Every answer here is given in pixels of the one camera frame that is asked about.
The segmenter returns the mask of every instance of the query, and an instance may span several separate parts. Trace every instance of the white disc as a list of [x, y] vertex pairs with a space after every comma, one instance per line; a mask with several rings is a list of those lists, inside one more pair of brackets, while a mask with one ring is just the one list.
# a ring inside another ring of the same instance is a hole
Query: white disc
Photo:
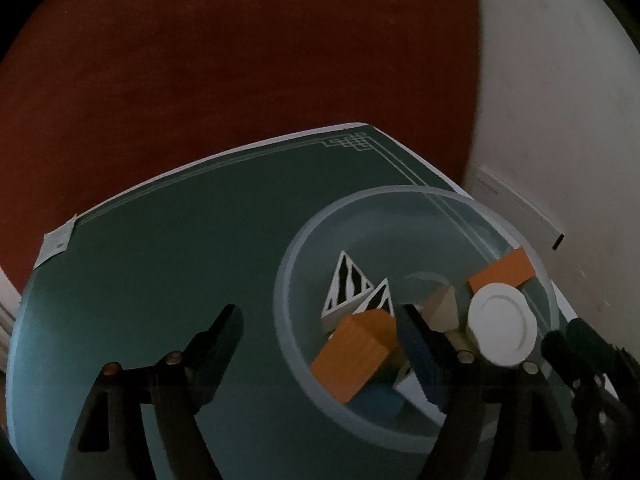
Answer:
[[538, 323], [517, 288], [489, 283], [471, 300], [467, 329], [488, 361], [511, 367], [523, 362], [533, 350]]

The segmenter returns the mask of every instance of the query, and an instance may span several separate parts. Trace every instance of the screw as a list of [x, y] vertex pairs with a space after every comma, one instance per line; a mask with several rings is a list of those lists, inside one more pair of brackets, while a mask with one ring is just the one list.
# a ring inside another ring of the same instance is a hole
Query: screw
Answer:
[[169, 352], [164, 358], [168, 365], [178, 365], [182, 362], [182, 352]]
[[458, 352], [458, 361], [462, 364], [469, 365], [474, 361], [475, 357], [471, 352], [466, 350]]
[[120, 370], [122, 370], [122, 366], [120, 366], [120, 363], [107, 363], [102, 367], [102, 374], [103, 375], [115, 375], [117, 374]]
[[524, 361], [522, 363], [522, 368], [529, 375], [535, 375], [538, 373], [538, 365], [530, 361]]

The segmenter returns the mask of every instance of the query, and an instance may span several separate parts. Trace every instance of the green tabletop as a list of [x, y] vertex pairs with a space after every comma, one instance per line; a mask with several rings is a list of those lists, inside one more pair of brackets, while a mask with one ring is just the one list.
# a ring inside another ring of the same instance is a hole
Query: green tabletop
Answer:
[[[356, 125], [193, 164], [82, 216], [68, 249], [32, 274], [12, 338], [12, 443], [37, 480], [58, 480], [101, 366], [183, 349], [227, 303], [244, 337], [198, 424], [225, 480], [409, 480], [423, 454], [375, 447], [326, 418], [297, 386], [273, 323], [273, 287], [296, 232], [348, 194], [451, 186], [393, 139]], [[152, 408], [145, 430], [171, 479]]]

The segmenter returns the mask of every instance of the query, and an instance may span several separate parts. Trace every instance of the orange rectangular block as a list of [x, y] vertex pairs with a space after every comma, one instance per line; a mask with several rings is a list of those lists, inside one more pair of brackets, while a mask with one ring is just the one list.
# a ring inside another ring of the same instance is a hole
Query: orange rectangular block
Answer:
[[489, 283], [519, 286], [535, 275], [536, 271], [533, 269], [527, 253], [524, 248], [519, 247], [469, 278], [468, 282], [475, 294]]
[[338, 402], [349, 402], [399, 349], [396, 320], [384, 310], [344, 318], [311, 363], [311, 373]]

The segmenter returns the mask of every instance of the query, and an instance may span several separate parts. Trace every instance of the bowl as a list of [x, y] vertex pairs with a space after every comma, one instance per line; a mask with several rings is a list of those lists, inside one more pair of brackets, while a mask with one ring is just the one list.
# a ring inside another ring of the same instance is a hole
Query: bowl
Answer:
[[[274, 323], [290, 371], [315, 406], [345, 430], [376, 446], [429, 451], [440, 428], [410, 404], [381, 422], [338, 403], [309, 370], [326, 343], [320, 313], [338, 256], [345, 250], [375, 285], [388, 278], [394, 304], [423, 303], [443, 284], [452, 285], [465, 323], [472, 298], [466, 280], [520, 246], [536, 271], [521, 290], [538, 324], [529, 359], [541, 364], [540, 341], [558, 329], [558, 304], [542, 261], [506, 220], [473, 199], [427, 186], [377, 187], [332, 203], [293, 238], [276, 277]], [[496, 425], [497, 410], [488, 410], [482, 439]]]

